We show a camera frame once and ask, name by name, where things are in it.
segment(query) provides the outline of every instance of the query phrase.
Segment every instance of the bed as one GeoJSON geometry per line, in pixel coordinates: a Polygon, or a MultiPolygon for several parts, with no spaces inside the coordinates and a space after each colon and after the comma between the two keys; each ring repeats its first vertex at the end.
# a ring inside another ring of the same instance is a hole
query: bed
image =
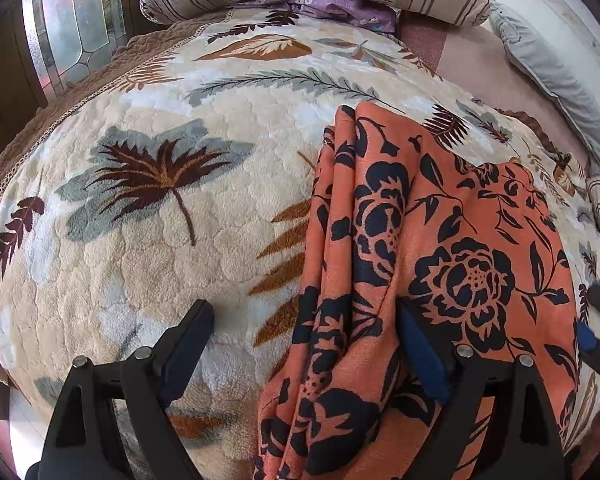
{"type": "MultiPolygon", "coordinates": [[[[258,396],[298,313],[323,130],[360,102],[424,124],[469,164],[524,166],[562,240],[572,314],[600,337],[585,297],[600,234],[575,157],[550,158],[523,122],[397,38],[231,9],[132,40],[0,156],[0,380],[48,419],[76,355],[126,358],[205,298],[216,330],[170,417],[203,476],[249,478],[258,396]]],[[[598,410],[600,378],[574,339],[564,354],[573,389],[552,402],[567,452],[598,410]]],[[[118,420],[141,474],[123,405],[118,420]]]]}

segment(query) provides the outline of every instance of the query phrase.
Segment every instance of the beige fleece blanket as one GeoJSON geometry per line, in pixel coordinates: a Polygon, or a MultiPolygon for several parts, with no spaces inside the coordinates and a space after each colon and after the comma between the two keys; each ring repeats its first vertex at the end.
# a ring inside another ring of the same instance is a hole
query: beige fleece blanket
{"type": "MultiPolygon", "coordinates": [[[[229,13],[106,84],[0,192],[0,378],[48,420],[74,356],[125,358],[205,298],[216,330],[170,413],[213,479],[253,472],[256,400],[290,343],[312,168],[341,104],[404,114],[476,165],[524,164],[546,195],[580,317],[600,336],[584,299],[600,280],[600,235],[577,171],[394,40],[292,13],[268,20],[229,13]]],[[[600,404],[600,378],[573,368],[565,449],[600,404]]]]}

